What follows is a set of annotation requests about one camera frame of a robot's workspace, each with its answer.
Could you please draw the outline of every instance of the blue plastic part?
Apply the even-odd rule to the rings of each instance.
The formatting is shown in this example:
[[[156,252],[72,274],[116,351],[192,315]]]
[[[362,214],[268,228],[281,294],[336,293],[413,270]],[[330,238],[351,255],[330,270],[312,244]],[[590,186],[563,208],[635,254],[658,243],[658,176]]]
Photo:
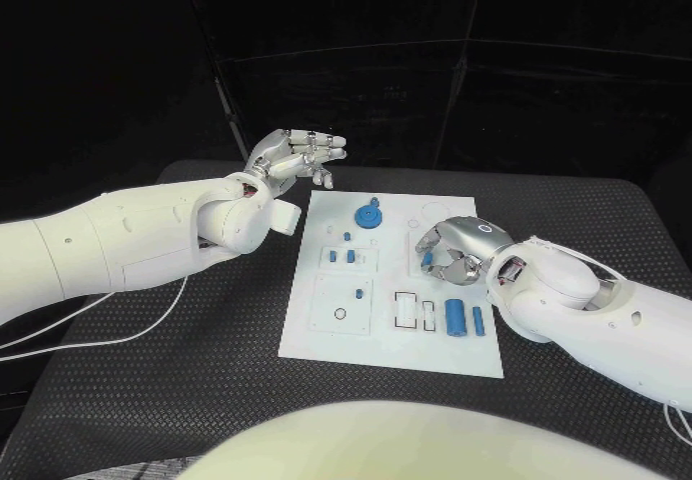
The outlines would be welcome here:
[[[421,267],[424,267],[426,265],[431,265],[431,264],[433,264],[433,252],[428,252],[428,253],[423,256]]]
[[[378,197],[372,197],[371,204],[356,210],[356,224],[361,228],[377,228],[382,223],[382,211],[379,210]]]
[[[450,298],[444,302],[444,314],[447,317],[447,335],[450,337],[466,336],[464,302],[459,298]]]
[[[476,326],[476,335],[483,337],[486,335],[486,327],[483,326],[483,314],[480,307],[473,307],[473,324]]]

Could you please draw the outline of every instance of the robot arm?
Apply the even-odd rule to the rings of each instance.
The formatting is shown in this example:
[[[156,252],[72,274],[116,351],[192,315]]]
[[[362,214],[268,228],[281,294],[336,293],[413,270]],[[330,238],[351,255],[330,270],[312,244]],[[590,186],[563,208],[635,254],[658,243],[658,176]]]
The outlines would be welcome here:
[[[460,256],[454,263],[475,273],[475,281],[485,280],[489,299],[515,332],[532,341],[555,342],[633,391],[692,411],[692,301],[627,280],[574,250],[535,237],[505,243],[509,236],[498,241],[495,225],[473,217],[462,220],[436,226],[439,241],[452,245]],[[437,272],[426,266],[423,270],[453,281],[459,277],[450,279],[447,272],[457,271],[454,263]],[[599,278],[587,263],[612,278]]]
[[[345,158],[342,137],[277,130],[245,172],[101,195],[49,217],[0,225],[0,325],[68,298],[140,290],[205,270],[260,246],[270,229],[293,235],[300,209],[277,200],[322,164]]]

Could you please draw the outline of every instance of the black table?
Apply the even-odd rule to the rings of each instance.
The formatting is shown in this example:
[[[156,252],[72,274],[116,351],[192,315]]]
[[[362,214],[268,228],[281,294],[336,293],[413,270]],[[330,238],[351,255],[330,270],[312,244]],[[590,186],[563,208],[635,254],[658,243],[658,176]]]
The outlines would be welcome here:
[[[240,163],[185,161],[166,182],[228,175]],[[640,189],[620,180],[335,167],[345,191],[476,197],[479,216],[524,240],[564,244],[633,280],[692,294],[692,276]],[[284,200],[307,210],[304,179]],[[191,277],[172,315],[121,345],[59,352],[0,464],[2,478],[61,479],[204,453],[270,418],[320,403],[408,400],[469,408],[597,446],[674,478],[692,449],[662,406],[581,367],[496,316],[505,379],[279,358],[303,223],[253,255]],[[117,294],[75,321],[65,342],[120,338],[166,310],[180,282]]]

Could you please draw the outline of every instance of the black backdrop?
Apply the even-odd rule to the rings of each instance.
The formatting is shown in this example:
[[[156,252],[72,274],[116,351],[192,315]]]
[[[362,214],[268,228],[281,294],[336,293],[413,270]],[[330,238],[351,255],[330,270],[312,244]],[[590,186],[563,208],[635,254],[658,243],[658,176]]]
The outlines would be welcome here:
[[[28,1],[3,14],[0,221],[153,182],[180,158],[238,159],[217,76],[248,145],[319,128],[359,165],[635,181],[691,261],[687,0]],[[46,359],[0,364],[0,439]]]

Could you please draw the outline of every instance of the white cable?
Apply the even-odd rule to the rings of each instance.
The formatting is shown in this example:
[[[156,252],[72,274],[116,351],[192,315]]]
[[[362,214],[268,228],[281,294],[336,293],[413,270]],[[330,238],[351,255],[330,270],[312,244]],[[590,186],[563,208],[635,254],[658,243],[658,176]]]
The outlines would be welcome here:
[[[55,328],[58,325],[64,324],[72,317],[80,315],[82,312],[85,312],[91,307],[95,307],[107,298],[110,298],[114,295],[114,293],[110,293],[106,297],[101,297],[94,303],[90,303],[84,308],[81,308],[75,313],[71,313],[62,320],[58,320],[52,325],[49,325],[44,330],[39,330],[38,332],[33,332],[31,335],[26,337],[18,338],[18,340],[13,340],[10,343],[6,343],[5,345],[0,345],[0,350],[3,348],[12,347],[18,343],[25,342],[31,338],[33,338],[36,335],[41,335],[44,332],[48,332],[52,328]]]
[[[663,415],[666,416],[666,422],[668,426],[671,427],[671,430],[674,433],[678,435],[678,438],[692,447],[692,441],[689,441],[681,434],[681,432],[675,429],[674,424],[671,422],[671,415],[668,414],[668,404],[663,404]]]
[[[136,333],[133,336],[126,338],[118,338],[116,340],[107,340],[103,342],[74,343],[71,345],[59,345],[58,347],[51,347],[51,348],[45,348],[44,350],[20,353],[19,355],[0,357],[0,362],[7,362],[9,360],[16,360],[18,358],[31,357],[33,355],[41,355],[42,353],[55,352],[56,350],[67,350],[68,348],[101,347],[104,345],[114,345],[117,343],[129,342],[130,340],[134,340],[136,338],[142,337],[163,322],[165,318],[169,316],[169,313],[173,311],[173,308],[176,308],[178,301],[180,300],[180,296],[183,295],[186,283],[188,283],[188,277],[185,277],[183,279],[183,284],[180,285],[180,290],[178,292],[178,296],[173,300],[173,303],[170,304],[169,309],[166,310],[165,314],[159,317],[159,320],[140,333]]]
[[[692,428],[689,427],[688,419],[685,418],[685,415],[682,414],[682,410],[679,408],[675,409],[678,411],[678,415],[681,417],[682,424],[685,425],[685,430],[688,430],[688,435],[692,438]]]

